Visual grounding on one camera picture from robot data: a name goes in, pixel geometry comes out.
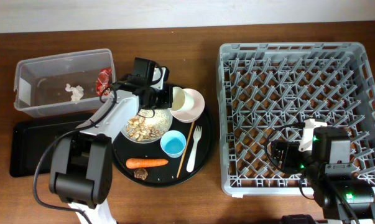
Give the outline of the red snack wrapper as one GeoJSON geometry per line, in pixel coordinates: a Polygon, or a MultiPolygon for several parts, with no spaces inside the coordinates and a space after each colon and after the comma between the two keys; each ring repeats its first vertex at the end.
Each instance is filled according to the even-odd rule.
{"type": "Polygon", "coordinates": [[[104,68],[100,70],[100,73],[96,79],[96,94],[98,96],[107,96],[110,93],[109,84],[112,75],[111,68],[104,68]]]}

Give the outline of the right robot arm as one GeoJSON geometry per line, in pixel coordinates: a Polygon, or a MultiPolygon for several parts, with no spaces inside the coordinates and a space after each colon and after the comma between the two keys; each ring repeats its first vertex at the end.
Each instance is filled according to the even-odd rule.
{"type": "Polygon", "coordinates": [[[350,138],[344,129],[322,126],[309,136],[310,150],[298,142],[267,139],[266,157],[285,174],[300,174],[328,223],[375,223],[375,193],[353,177],[350,138]]]}

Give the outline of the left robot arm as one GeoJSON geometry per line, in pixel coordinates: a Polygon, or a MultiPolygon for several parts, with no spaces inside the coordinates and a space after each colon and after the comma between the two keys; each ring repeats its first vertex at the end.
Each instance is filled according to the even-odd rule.
{"type": "Polygon", "coordinates": [[[140,110],[172,105],[168,73],[130,75],[110,86],[104,105],[48,147],[53,152],[49,189],[82,223],[115,223],[107,196],[113,179],[113,141],[140,110]]]}

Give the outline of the blue cup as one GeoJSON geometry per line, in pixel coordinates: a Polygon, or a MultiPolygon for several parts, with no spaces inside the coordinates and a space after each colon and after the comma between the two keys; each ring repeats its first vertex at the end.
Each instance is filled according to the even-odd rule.
{"type": "Polygon", "coordinates": [[[167,131],[160,139],[162,150],[171,158],[180,157],[187,144],[185,136],[176,130],[167,131]]]}

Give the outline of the white tissue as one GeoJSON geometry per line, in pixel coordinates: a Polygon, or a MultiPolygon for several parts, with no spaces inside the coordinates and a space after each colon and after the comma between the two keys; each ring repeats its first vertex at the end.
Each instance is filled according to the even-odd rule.
{"type": "Polygon", "coordinates": [[[77,85],[76,87],[72,87],[69,83],[66,84],[65,90],[67,92],[71,92],[71,101],[78,101],[80,100],[84,95],[84,89],[77,85]]]}

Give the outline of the pink bowl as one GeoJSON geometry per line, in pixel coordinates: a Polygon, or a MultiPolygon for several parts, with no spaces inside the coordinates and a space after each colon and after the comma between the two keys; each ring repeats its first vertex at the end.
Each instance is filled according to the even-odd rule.
{"type": "Polygon", "coordinates": [[[170,109],[170,112],[172,116],[183,123],[191,123],[193,121],[196,121],[201,114],[203,113],[203,110],[205,108],[205,100],[202,94],[194,89],[191,88],[183,88],[187,93],[189,93],[193,99],[194,99],[194,106],[192,109],[188,111],[172,111],[170,109]]]}

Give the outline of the white cup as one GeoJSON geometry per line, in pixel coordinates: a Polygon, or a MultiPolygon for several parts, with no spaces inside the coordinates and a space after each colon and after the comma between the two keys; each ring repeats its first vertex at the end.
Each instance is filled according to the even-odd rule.
{"type": "Polygon", "coordinates": [[[172,88],[173,101],[172,111],[188,111],[194,106],[193,97],[187,93],[184,89],[174,86],[172,88]]]}

